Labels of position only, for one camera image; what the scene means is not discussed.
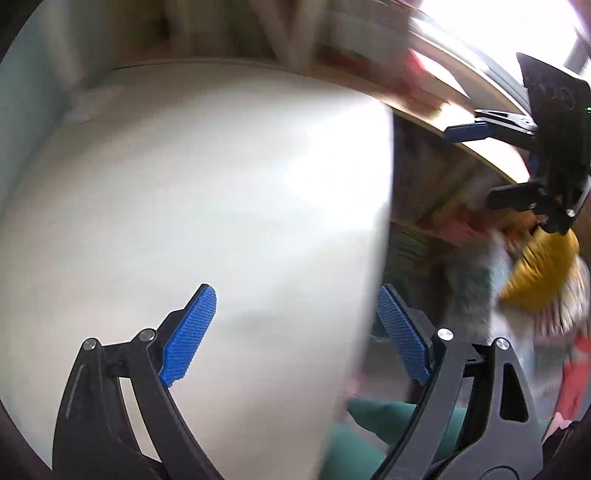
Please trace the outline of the yellow plush toy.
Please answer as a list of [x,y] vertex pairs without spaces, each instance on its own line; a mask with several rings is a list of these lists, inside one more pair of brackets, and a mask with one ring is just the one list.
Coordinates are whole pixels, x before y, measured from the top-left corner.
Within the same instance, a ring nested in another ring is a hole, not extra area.
[[568,279],[579,250],[572,230],[561,235],[538,228],[522,250],[499,299],[529,312],[545,308]]

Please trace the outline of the wooden bookshelf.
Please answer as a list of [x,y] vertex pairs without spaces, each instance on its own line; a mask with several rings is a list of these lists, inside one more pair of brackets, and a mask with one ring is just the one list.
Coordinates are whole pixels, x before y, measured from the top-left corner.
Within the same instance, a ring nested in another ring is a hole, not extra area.
[[501,177],[480,155],[447,143],[426,117],[446,108],[421,89],[408,47],[410,6],[400,1],[250,1],[253,21],[281,64],[300,72],[324,62],[367,83],[394,109],[394,186],[384,280],[410,295],[447,287],[445,269],[495,234],[517,241],[525,213],[493,212],[488,190]]

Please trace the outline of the green cushion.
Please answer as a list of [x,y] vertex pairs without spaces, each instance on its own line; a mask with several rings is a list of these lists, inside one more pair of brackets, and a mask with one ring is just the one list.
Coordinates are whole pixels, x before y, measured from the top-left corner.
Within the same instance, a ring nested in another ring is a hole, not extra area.
[[[466,414],[472,403],[454,409],[451,421],[441,441],[436,461],[450,457],[456,448]],[[356,425],[379,438],[390,448],[402,440],[415,413],[415,405],[406,402],[384,402],[351,397],[346,400],[346,412]],[[318,477],[321,479],[370,479],[386,459],[387,454],[363,439],[352,426],[335,423],[329,435],[329,446]]]

